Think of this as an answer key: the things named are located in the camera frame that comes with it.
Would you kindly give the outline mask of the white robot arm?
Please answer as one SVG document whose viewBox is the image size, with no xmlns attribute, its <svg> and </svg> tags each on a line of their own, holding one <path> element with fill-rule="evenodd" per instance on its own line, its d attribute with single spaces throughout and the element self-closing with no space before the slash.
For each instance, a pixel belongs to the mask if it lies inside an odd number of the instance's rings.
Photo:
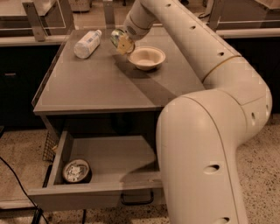
<svg viewBox="0 0 280 224">
<path fill-rule="evenodd" d="M 157 121 L 157 156 L 171 224 L 248 224 L 236 149 L 270 118 L 258 72 L 179 0 L 135 0 L 118 51 L 159 20 L 204 90 L 169 102 Z"/>
</svg>

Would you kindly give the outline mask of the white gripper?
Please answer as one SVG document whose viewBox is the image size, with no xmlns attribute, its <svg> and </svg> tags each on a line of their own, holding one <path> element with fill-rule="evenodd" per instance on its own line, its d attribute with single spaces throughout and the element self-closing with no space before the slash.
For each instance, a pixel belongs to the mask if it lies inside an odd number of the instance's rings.
<svg viewBox="0 0 280 224">
<path fill-rule="evenodd" d="M 143 39 L 153 25 L 153 21 L 147 17 L 133 17 L 131 13 L 127 15 L 123 23 L 124 32 L 128 36 L 121 36 L 117 45 L 117 51 L 124 55 L 135 50 L 134 41 Z"/>
</svg>

